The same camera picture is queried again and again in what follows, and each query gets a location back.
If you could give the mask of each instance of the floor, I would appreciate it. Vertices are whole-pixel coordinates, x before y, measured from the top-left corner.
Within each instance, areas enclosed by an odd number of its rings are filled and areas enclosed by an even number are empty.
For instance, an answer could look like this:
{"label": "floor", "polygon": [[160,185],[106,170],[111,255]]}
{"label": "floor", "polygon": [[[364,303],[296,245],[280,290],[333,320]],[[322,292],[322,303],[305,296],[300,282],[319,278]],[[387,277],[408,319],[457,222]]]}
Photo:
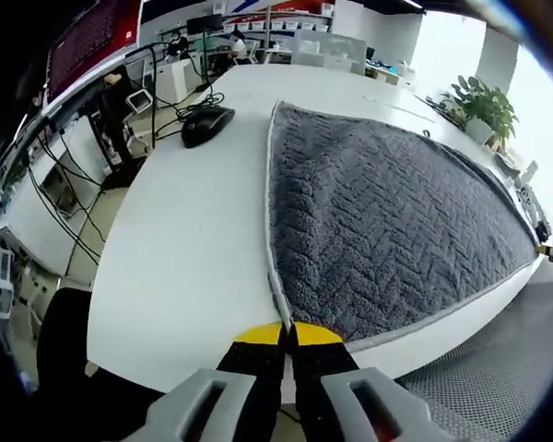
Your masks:
{"label": "floor", "polygon": [[[197,94],[193,94],[181,103],[181,107],[191,104],[197,97]],[[151,113],[144,112],[130,122],[135,134],[148,144],[151,143],[150,118]],[[162,124],[172,121],[173,118],[174,111],[172,108],[158,110],[156,125],[160,127]],[[163,136],[177,130],[179,127],[179,124],[172,124],[164,128],[159,135]],[[140,157],[147,154],[145,145],[142,143],[135,142],[130,148],[134,156]],[[87,222],[79,236],[98,254],[101,254],[104,249],[112,223],[127,191],[128,189],[106,191],[92,205],[90,218],[98,230]],[[100,239],[100,235],[102,235],[105,242]],[[60,279],[39,268],[29,268],[24,272],[20,296],[28,304],[31,304],[32,308],[22,303],[17,303],[13,307],[8,340],[18,368],[27,373],[31,382],[37,383],[38,379],[35,351],[36,338],[41,329],[41,318],[47,311],[54,293],[58,288],[65,286],[90,290],[94,284],[96,272],[97,265],[78,246],[75,247],[72,253],[66,278]],[[284,409],[294,417],[299,418],[293,405],[285,406]],[[284,413],[279,413],[272,440],[274,442],[298,442],[305,440],[305,437],[298,423]]]}

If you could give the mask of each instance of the office desk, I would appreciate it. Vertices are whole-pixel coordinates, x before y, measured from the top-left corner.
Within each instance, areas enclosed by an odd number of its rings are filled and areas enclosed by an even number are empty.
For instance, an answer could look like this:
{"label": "office desk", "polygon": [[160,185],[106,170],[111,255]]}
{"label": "office desk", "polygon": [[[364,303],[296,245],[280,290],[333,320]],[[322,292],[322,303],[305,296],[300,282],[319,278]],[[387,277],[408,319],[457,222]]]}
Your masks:
{"label": "office desk", "polygon": [[[427,105],[365,76],[257,64],[234,67],[214,89],[237,111],[233,121],[195,149],[184,149],[180,137],[159,142],[115,218],[93,289],[89,360],[155,390],[169,391],[196,369],[217,366],[247,328],[279,321],[267,279],[264,221],[266,140],[278,100],[419,134],[428,130],[496,169],[491,156]],[[393,378],[404,375],[477,332],[531,274],[512,278],[507,293],[470,303],[480,306],[471,318],[452,314],[455,330],[431,324],[424,337],[388,339],[355,357]],[[292,399],[288,372],[283,401]]]}

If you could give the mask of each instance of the person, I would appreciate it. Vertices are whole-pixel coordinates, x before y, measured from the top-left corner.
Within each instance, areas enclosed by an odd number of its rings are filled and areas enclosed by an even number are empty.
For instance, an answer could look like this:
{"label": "person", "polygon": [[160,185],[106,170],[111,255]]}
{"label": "person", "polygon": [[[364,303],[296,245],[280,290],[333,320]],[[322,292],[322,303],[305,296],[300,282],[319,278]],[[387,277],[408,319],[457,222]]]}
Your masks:
{"label": "person", "polygon": [[248,50],[246,49],[246,43],[241,31],[235,29],[231,32],[231,40],[233,40],[233,44],[231,45],[229,58],[231,60],[247,60]]}
{"label": "person", "polygon": [[172,39],[166,50],[166,61],[170,62],[176,57],[180,60],[188,58],[188,40],[181,36],[180,32],[173,32]]}

